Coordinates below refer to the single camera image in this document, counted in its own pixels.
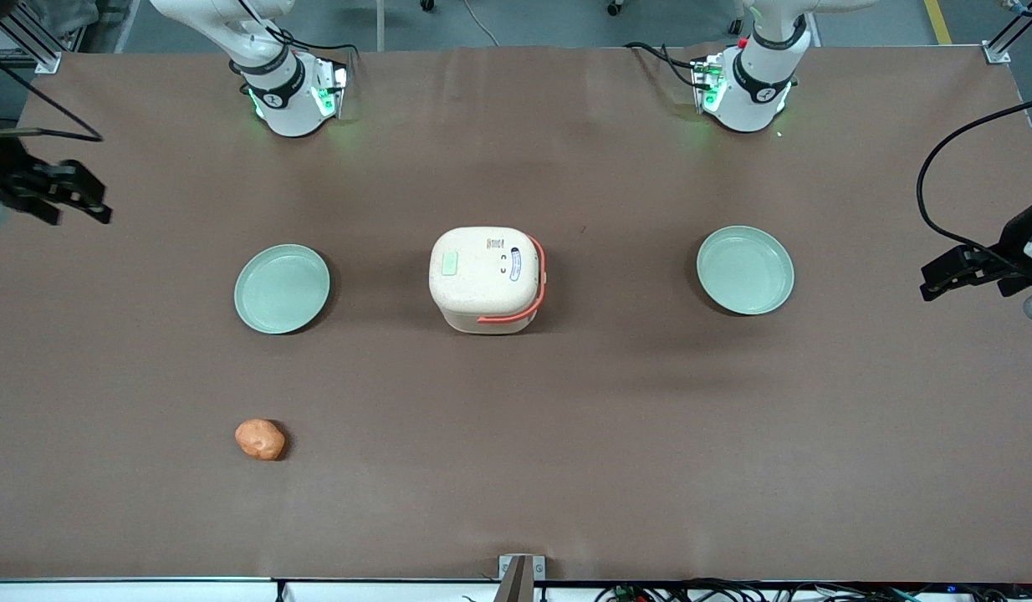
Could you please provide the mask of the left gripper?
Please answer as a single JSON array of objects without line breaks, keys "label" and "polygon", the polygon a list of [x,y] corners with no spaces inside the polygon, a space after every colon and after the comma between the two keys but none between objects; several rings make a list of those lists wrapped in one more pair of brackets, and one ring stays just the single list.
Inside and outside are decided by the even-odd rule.
[{"label": "left gripper", "polygon": [[930,262],[922,267],[922,300],[937,300],[957,288],[957,282],[988,284],[1000,279],[997,287],[1003,298],[1012,297],[1032,287],[1032,205],[1006,222],[997,247],[1014,264],[1006,277],[1003,278],[1001,260],[972,245],[958,245],[955,247],[958,263]]}]

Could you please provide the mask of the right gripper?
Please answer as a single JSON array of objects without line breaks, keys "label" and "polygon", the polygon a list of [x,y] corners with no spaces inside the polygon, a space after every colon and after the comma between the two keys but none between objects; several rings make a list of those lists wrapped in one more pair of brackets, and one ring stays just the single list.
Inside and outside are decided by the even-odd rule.
[{"label": "right gripper", "polygon": [[32,171],[37,197],[20,194],[12,179],[29,171],[32,165],[20,138],[33,133],[31,127],[7,127],[0,121],[0,211],[15,210],[58,226],[62,212],[56,205],[68,205],[100,224],[110,224],[112,209],[105,203],[106,186],[80,161],[35,166]]}]

